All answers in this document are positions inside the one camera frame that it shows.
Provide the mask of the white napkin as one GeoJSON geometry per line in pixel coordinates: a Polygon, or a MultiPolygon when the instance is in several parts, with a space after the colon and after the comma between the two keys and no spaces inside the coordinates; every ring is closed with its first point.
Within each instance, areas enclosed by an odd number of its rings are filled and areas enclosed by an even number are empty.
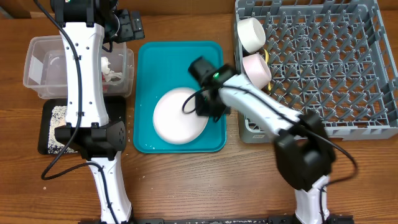
{"type": "Polygon", "coordinates": [[[121,72],[115,72],[109,68],[110,62],[107,57],[101,58],[101,73],[104,82],[111,82],[112,80],[120,80],[123,77],[121,72]]]}

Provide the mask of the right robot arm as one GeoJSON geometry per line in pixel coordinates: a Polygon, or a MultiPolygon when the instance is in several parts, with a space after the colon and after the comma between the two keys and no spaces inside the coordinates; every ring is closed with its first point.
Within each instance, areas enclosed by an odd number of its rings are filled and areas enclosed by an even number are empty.
{"type": "Polygon", "coordinates": [[[325,190],[336,156],[321,117],[278,103],[228,64],[216,68],[199,57],[188,72],[201,88],[191,96],[192,111],[218,121],[234,108],[259,126],[273,142],[280,175],[295,190],[295,223],[326,223],[325,190]]]}

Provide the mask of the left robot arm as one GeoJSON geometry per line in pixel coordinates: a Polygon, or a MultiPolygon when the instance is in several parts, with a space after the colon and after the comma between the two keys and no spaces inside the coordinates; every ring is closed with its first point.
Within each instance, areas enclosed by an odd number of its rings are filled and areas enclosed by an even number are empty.
{"type": "Polygon", "coordinates": [[[64,148],[80,153],[95,180],[101,204],[100,223],[135,223],[121,169],[126,148],[126,126],[111,120],[103,95],[101,54],[105,44],[143,39],[137,12],[118,9],[117,1],[61,1],[50,3],[49,19],[59,29],[67,65],[65,125],[55,129],[64,148]]]}

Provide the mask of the red ketchup packet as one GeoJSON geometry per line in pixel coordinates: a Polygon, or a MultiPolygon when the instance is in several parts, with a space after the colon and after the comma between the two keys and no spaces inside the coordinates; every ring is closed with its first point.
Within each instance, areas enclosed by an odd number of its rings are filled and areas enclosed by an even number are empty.
{"type": "Polygon", "coordinates": [[[102,73],[102,83],[103,83],[103,92],[107,93],[108,92],[108,82],[109,82],[109,77],[107,74],[102,73]]]}

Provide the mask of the yellow plastic spoon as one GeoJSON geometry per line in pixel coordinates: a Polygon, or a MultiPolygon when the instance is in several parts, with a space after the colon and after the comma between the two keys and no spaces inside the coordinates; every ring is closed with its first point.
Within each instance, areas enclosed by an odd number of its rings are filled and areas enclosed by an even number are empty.
{"type": "MultiPolygon", "coordinates": [[[[264,60],[265,60],[266,64],[268,65],[268,62],[269,62],[269,53],[268,53],[268,51],[267,51],[266,49],[264,49],[264,60]]],[[[267,90],[268,90],[269,92],[271,92],[271,90],[272,90],[271,81],[267,84],[267,90]]]]}

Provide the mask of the white round plate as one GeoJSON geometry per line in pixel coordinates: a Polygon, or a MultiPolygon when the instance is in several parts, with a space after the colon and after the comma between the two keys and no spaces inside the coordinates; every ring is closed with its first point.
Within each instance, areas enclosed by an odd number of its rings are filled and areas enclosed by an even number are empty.
{"type": "Polygon", "coordinates": [[[160,98],[153,113],[157,135],[167,143],[186,144],[204,131],[208,117],[199,116],[195,109],[195,90],[174,88],[160,98]]]}

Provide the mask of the pink bowl with nuts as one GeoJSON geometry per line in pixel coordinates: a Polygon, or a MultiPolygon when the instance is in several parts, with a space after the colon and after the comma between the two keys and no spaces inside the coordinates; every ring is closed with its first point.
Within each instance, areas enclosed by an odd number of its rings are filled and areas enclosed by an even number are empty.
{"type": "Polygon", "coordinates": [[[258,89],[271,82],[271,71],[260,54],[252,54],[243,58],[243,69],[249,80],[258,89]]]}

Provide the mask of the white bowl with crumbs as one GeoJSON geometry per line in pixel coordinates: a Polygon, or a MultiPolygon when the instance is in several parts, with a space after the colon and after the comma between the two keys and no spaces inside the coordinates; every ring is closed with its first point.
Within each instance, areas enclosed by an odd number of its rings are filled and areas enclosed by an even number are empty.
{"type": "Polygon", "coordinates": [[[266,34],[262,24],[254,17],[237,23],[239,40],[246,52],[253,54],[266,43],[266,34]]]}

